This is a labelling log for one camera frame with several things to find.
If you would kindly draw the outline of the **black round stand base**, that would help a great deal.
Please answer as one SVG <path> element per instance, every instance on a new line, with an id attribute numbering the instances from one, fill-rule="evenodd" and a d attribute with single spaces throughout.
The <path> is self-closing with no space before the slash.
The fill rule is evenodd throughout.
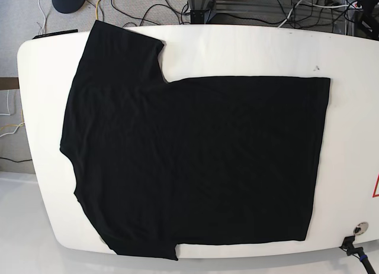
<path id="1" fill-rule="evenodd" d="M 71 14 L 78 11 L 86 0 L 52 0 L 56 11 L 62 14 Z"/>

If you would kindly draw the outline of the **right table grommet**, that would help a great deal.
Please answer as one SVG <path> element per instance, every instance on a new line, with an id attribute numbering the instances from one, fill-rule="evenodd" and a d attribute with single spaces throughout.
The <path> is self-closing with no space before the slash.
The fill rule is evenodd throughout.
<path id="1" fill-rule="evenodd" d="M 368 230 L 369 224 L 367 222 L 361 222 L 354 228 L 354 235 L 359 236 L 364 234 Z"/>

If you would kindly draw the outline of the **red warning sticker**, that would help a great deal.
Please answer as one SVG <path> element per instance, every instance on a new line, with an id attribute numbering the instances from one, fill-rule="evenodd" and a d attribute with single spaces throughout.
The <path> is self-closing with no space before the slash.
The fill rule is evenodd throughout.
<path id="1" fill-rule="evenodd" d="M 378 194 L 378 184 L 379 184 L 379 176 L 377 177 L 377 180 L 376 180 L 376 183 L 375 183 L 374 192 L 373 192 L 373 195 L 372 195 L 373 198 L 379 197 L 379 194 Z"/>

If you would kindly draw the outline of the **aluminium frame post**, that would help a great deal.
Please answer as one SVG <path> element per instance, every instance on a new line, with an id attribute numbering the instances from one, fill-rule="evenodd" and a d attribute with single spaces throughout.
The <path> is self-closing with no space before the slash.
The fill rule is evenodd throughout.
<path id="1" fill-rule="evenodd" d="M 216 0 L 187 0 L 191 24 L 207 24 L 216 14 Z"/>

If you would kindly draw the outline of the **black T-shirt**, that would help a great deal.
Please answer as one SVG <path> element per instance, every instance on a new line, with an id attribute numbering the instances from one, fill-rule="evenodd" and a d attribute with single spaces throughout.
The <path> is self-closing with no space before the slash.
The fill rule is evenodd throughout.
<path id="1" fill-rule="evenodd" d="M 168 83 L 163 43 L 96 21 L 73 78 L 60 151 L 89 222 L 119 255 L 179 244 L 304 241 L 329 78 Z"/>

